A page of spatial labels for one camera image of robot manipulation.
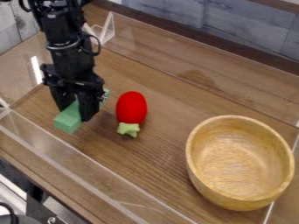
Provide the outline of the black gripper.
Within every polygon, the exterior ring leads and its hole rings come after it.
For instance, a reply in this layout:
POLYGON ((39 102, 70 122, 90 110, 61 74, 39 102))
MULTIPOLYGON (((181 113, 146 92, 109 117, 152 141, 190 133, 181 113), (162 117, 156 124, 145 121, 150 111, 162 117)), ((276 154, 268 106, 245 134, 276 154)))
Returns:
POLYGON ((94 57, 92 36, 74 36, 69 39, 46 39, 45 47, 52 63, 41 64, 42 83, 49 87, 56 106, 62 111, 78 100, 78 114, 82 122, 88 122, 98 112, 105 98, 104 80, 94 73, 94 57))

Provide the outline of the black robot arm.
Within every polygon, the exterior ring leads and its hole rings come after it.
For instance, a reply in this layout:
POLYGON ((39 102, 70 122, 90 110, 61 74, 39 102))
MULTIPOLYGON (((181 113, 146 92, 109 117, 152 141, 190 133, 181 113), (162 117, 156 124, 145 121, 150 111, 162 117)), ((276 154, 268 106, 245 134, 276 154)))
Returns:
POLYGON ((57 108, 78 104, 80 120, 86 122, 98 112, 104 100, 104 80, 94 73, 93 45, 98 38, 82 30, 82 6, 86 0, 18 0, 23 11, 31 13, 45 36, 50 64, 39 65, 42 84, 49 87, 57 108))

